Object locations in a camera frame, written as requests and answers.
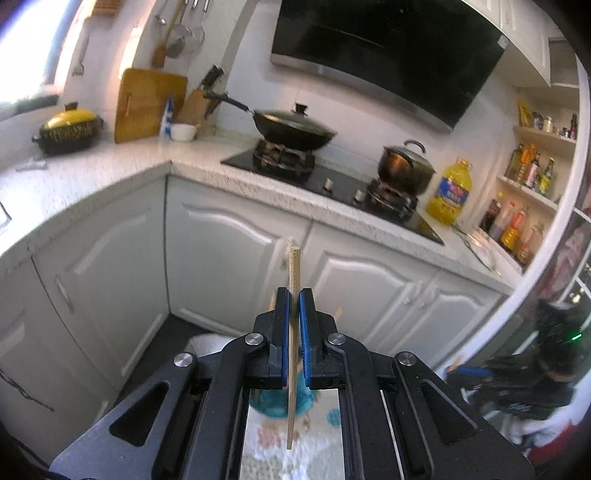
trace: window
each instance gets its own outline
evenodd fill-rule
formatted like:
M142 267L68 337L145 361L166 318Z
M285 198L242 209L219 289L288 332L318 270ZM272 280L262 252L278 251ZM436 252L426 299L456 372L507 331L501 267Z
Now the window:
M0 32L3 72L0 75L0 106L46 96L47 86L54 82L62 43L80 2L22 2L12 21Z

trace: sauce bottle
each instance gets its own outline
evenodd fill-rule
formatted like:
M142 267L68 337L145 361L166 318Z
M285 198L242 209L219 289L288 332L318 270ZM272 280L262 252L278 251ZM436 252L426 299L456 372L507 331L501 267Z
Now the sauce bottle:
M521 165L519 166L519 172L517 172L517 177L515 181L517 183L523 184L527 177L527 173L530 170L530 162L534 158L535 152L535 145L531 144L527 150L524 150L521 154Z
M519 240L521 231L527 221L529 209L530 207L526 205L517 212L509 226L505 229L505 232L501 235L501 246L505 250L512 252L515 249L517 240Z
M511 160L509 161L509 165L505 170L505 177L510 180L515 180L517 178L517 174L519 173L519 168L521 167L521 156L523 155L523 143L519 144L519 147L513 150L511 154Z
M544 197L548 196L550 186L552 185L552 177L554 176L554 159L548 160L548 164L544 169L543 174L540 177L540 183L538 184L538 193Z
M519 265L527 267L531 263L531 260L540 248L543 235L544 224L539 222L530 228L530 230L523 236L515 251L515 259Z
M503 192L499 192L496 194L496 199L491 200L491 204L488 206L488 210L486 211L486 213L482 217L482 220L480 221L479 227L486 233L489 232L496 217L501 212L503 205L501 204L500 199L502 197Z
M538 176L540 176L540 156L542 153L538 150L535 153L535 158L530 163L530 170L527 173L527 178L525 179L523 185L528 187L529 189L534 188L534 183L537 182Z
M511 221L511 217L513 216L513 212L515 211L515 202L510 200L507 205L505 205L499 215L495 218L494 223L491 226L488 235L495 241L498 242L501 239L501 235L509 225Z

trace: cooking oil bottle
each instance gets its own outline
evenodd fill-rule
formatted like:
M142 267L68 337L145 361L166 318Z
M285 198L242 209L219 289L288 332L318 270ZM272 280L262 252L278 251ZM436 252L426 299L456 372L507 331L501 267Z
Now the cooking oil bottle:
M451 225L462 212L472 189L470 162L458 158L455 165L443 171L443 177L433 198L427 205L427 213L445 225Z

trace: black wok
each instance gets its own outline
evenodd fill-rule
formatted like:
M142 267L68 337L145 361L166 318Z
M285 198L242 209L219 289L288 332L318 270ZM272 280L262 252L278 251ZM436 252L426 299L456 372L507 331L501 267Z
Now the black wok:
M252 112L257 130L265 140L280 145L285 145L293 150L318 150L330 142L337 134L334 130L310 119L305 111L306 105L296 103L295 110L291 112L281 110L250 110L228 95L213 92L205 92L203 98L218 100L238 107L245 112Z

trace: shelf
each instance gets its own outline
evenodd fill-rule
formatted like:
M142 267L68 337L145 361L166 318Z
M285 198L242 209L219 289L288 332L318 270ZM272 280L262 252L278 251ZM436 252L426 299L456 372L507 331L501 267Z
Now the shelf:
M507 184L508 186L512 187L514 190L520 192L523 196L535 201L539 205L545 206L547 209L556 211L558 210L558 205L556 205L552 200L547 199L546 197L542 197L539 193L530 190L528 187L520 185L516 181L510 180L503 175L499 175L497 177L501 182Z
M575 140L542 132L542 130L538 130L537 128L519 127L518 125L513 127L513 131L524 142L533 143L536 148L544 150L550 155L556 155L565 160L573 159L574 147L577 144Z
M552 83L549 87L531 87L521 90L537 103L579 111L579 85Z

